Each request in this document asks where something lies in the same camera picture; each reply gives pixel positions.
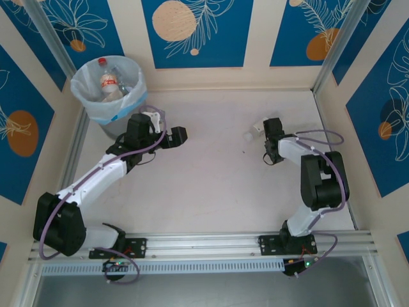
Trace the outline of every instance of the plastic bottle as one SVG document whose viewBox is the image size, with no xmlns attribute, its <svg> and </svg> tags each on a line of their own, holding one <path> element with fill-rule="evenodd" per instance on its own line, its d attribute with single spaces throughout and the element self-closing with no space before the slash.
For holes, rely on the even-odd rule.
<svg viewBox="0 0 409 307">
<path fill-rule="evenodd" d="M 115 65 L 112 68 L 111 72 L 116 76 L 116 80 L 118 81 L 118 87 L 120 88 L 120 91 L 122 92 L 122 94 L 124 96 L 126 94 L 129 94 L 129 92 L 132 90 L 132 86 L 125 82 L 120 68 Z"/>
<path fill-rule="evenodd" d="M 250 127 L 249 131 L 243 134 L 243 138 L 247 142 L 251 142 L 252 140 L 264 135 L 264 125 L 263 122 L 268 120 L 269 118 L 276 118 L 279 117 L 277 112 L 273 112 L 268 117 L 263 117 L 258 122 L 256 122 L 253 126 Z"/>
<path fill-rule="evenodd" d="M 108 63 L 105 58 L 99 58 L 98 63 L 102 69 L 100 79 L 101 89 L 105 95 L 103 102 L 109 102 L 123 97 L 116 76 L 108 69 Z"/>
</svg>

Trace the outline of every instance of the red bottle cap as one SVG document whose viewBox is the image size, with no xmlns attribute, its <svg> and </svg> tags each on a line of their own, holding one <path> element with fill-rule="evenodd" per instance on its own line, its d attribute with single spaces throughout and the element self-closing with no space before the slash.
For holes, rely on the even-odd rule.
<svg viewBox="0 0 409 307">
<path fill-rule="evenodd" d="M 106 60 L 105 58 L 99 58 L 99 59 L 98 59 L 98 63 L 99 63 L 100 65 L 105 65 L 105 64 L 107 63 L 107 60 Z"/>
</svg>

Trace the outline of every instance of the white cable clip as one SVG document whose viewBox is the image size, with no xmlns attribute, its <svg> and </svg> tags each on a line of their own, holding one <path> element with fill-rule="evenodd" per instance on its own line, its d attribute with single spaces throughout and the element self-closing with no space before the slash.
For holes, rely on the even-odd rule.
<svg viewBox="0 0 409 307">
<path fill-rule="evenodd" d="M 71 195 L 74 194 L 74 185 L 70 185 L 69 187 L 67 187 L 68 193 L 70 193 Z"/>
<path fill-rule="evenodd" d="M 148 115 L 151 118 L 151 122 L 155 128 L 155 133 L 160 133 L 160 114 L 159 112 L 142 112 L 142 114 Z"/>
</svg>

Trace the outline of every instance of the trash can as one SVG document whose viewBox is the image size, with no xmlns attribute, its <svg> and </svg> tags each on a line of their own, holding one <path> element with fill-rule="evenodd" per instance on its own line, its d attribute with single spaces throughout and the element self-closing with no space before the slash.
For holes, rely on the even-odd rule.
<svg viewBox="0 0 409 307">
<path fill-rule="evenodd" d="M 71 92 L 81 101 L 91 120 L 100 124 L 105 133 L 113 139 L 127 130 L 132 114 L 138 112 L 148 98 L 146 83 L 141 67 L 132 59 L 124 56 L 104 56 L 110 67 L 121 72 L 132 89 L 124 97 L 110 102 L 101 102 L 104 98 L 100 78 L 102 71 L 98 59 L 84 64 L 71 80 Z"/>
</svg>

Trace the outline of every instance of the floral wall pattern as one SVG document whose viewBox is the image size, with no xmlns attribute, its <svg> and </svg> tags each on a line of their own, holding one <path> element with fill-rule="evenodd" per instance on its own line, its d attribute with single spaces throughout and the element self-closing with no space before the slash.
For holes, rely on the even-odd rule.
<svg viewBox="0 0 409 307">
<path fill-rule="evenodd" d="M 54 110 L 0 46 L 0 195 L 21 205 Z"/>
<path fill-rule="evenodd" d="M 409 183 L 409 20 L 346 107 L 381 196 Z"/>
<path fill-rule="evenodd" d="M 341 56 L 338 59 L 332 74 L 336 83 L 339 84 L 343 80 L 346 72 L 350 69 L 353 61 L 357 57 L 361 48 L 364 46 L 372 30 L 381 19 L 384 11 L 387 9 L 391 0 L 371 0 Z"/>
<path fill-rule="evenodd" d="M 321 65 L 353 0 L 288 0 L 271 67 Z"/>
<path fill-rule="evenodd" d="M 142 0 L 156 68 L 242 67 L 252 0 Z"/>
<path fill-rule="evenodd" d="M 100 56 L 123 56 L 107 0 L 38 1 L 76 68 Z M 43 54 L 47 55 L 43 66 L 48 61 L 55 61 L 22 3 L 0 0 L 0 4 L 36 56 L 40 59 Z"/>
</svg>

